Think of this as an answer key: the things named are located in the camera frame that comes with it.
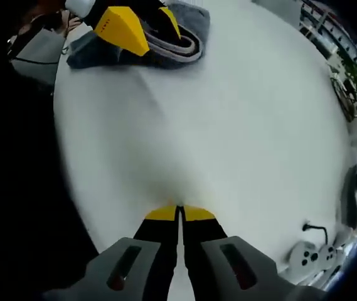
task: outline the black cable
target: black cable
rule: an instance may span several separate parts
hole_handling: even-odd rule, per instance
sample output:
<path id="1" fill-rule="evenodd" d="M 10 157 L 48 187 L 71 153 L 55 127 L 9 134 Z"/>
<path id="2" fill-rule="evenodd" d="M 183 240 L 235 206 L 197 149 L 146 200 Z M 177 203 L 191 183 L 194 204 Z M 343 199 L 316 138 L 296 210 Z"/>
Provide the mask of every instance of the black cable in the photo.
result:
<path id="1" fill-rule="evenodd" d="M 68 29 L 70 29 L 70 20 L 71 20 L 71 12 L 68 11 L 68 17 L 67 17 L 67 28 L 65 28 L 65 33 L 64 33 L 64 38 L 66 39 L 68 36 Z"/>
<path id="2" fill-rule="evenodd" d="M 325 227 L 319 227 L 319 226 L 312 226 L 310 224 L 305 224 L 303 227 L 302 227 L 302 230 L 303 231 L 306 231 L 306 230 L 309 230 L 309 229 L 317 229 L 317 230 L 323 230 L 324 231 L 324 242 L 326 244 L 328 244 L 329 240 L 328 240 L 328 232 L 326 231 L 326 228 Z"/>
<path id="3" fill-rule="evenodd" d="M 37 65 L 57 65 L 58 64 L 57 61 L 54 61 L 54 62 L 31 61 L 31 60 L 27 60 L 26 58 L 13 58 L 13 60 L 24 61 L 27 63 L 37 64 Z"/>

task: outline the gray cloth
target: gray cloth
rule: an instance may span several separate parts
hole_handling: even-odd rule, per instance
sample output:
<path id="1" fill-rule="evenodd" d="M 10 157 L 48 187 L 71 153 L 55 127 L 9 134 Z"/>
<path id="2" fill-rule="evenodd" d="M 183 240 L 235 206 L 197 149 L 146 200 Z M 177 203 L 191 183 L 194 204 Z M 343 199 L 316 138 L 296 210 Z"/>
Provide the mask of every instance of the gray cloth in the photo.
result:
<path id="1" fill-rule="evenodd" d="M 102 40 L 90 31 L 70 44 L 72 53 L 67 63 L 73 69 L 105 65 L 147 65 L 175 69 L 199 60 L 205 53 L 209 35 L 209 12 L 179 1 L 171 3 L 168 8 L 177 20 L 181 46 L 160 40 L 146 24 L 143 24 L 150 51 L 144 56 L 137 56 Z"/>

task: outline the gray towel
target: gray towel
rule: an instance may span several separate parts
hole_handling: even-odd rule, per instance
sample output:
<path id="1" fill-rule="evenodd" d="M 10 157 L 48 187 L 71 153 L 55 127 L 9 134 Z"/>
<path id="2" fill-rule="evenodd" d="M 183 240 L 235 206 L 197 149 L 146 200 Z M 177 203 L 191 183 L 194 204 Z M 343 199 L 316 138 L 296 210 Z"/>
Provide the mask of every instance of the gray towel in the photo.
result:
<path id="1" fill-rule="evenodd" d="M 160 40 L 143 24 L 149 49 L 137 56 L 99 38 L 93 31 L 70 44 L 67 63 L 73 69 L 104 65 L 147 65 L 175 69 L 199 60 L 205 53 L 209 35 L 210 15 L 203 8 L 176 1 L 168 8 L 173 12 L 181 33 L 181 46 Z"/>

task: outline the wire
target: wire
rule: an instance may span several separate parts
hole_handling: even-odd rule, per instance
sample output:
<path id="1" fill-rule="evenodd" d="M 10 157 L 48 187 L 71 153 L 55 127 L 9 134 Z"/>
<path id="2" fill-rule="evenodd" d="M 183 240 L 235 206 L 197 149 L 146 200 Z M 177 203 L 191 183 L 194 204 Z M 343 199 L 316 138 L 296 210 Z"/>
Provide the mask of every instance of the wire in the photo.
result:
<path id="1" fill-rule="evenodd" d="M 66 47 L 64 47 L 62 50 L 61 50 L 61 54 L 62 55 L 66 55 L 68 53 L 68 49 L 70 49 L 70 47 L 68 45 L 66 45 Z"/>
<path id="2" fill-rule="evenodd" d="M 67 17 L 67 28 L 65 28 L 65 33 L 64 33 L 64 38 L 67 39 L 68 36 L 68 30 L 70 29 L 70 20 L 71 20 L 71 12 L 68 11 L 68 17 Z"/>
<path id="3" fill-rule="evenodd" d="M 58 64 L 57 61 L 53 61 L 53 62 L 31 61 L 31 60 L 27 60 L 26 58 L 13 58 L 13 60 L 24 61 L 26 63 L 32 63 L 32 64 L 37 64 L 37 65 L 57 65 Z"/>
<path id="4" fill-rule="evenodd" d="M 310 224 L 305 224 L 302 227 L 303 231 L 309 230 L 309 229 L 317 229 L 317 230 L 323 230 L 324 231 L 324 242 L 326 243 L 326 245 L 328 244 L 329 240 L 328 240 L 328 232 L 326 231 L 325 227 L 319 227 L 319 226 L 312 226 Z"/>

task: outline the white tabletop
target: white tabletop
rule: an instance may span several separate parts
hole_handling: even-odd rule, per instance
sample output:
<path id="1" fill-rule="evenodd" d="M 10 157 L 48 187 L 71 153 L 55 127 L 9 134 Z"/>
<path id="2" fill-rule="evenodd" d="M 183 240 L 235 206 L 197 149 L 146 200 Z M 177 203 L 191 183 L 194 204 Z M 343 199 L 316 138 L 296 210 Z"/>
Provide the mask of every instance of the white tabletop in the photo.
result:
<path id="1" fill-rule="evenodd" d="M 281 269 L 321 245 L 349 151 L 325 59 L 296 29 L 242 0 L 204 0 L 206 56 L 180 70 L 58 66 L 54 109 L 73 199 L 102 251 L 174 201 L 216 214 Z M 72 31 L 75 40 L 88 28 Z"/>

